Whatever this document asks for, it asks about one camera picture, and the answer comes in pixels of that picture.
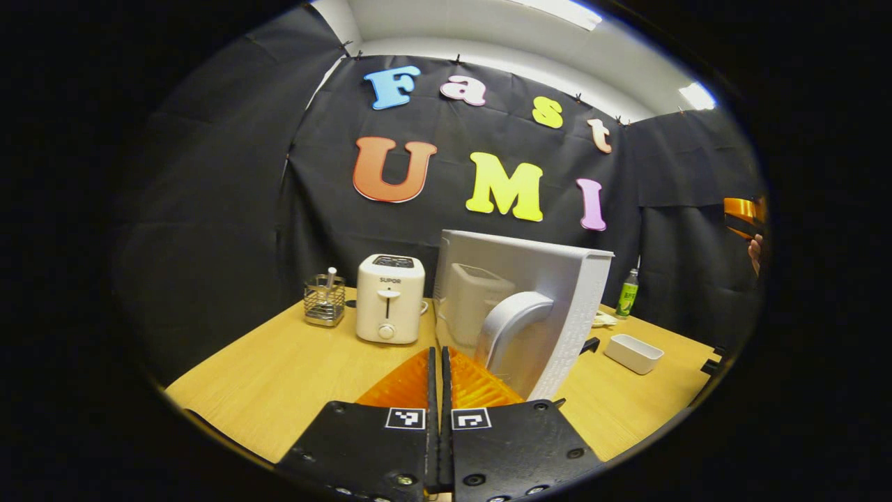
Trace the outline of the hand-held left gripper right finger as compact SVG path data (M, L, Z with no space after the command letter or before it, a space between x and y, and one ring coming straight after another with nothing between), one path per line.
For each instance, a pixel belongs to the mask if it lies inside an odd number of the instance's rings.
M454 501L539 501L602 473L560 407L458 407L459 359L443 347L440 490Z

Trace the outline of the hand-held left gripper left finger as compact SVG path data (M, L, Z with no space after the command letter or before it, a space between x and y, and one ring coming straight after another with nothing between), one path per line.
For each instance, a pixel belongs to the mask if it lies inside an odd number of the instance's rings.
M436 355L421 350L357 402L326 403L276 471L337 500L424 501L439 492Z

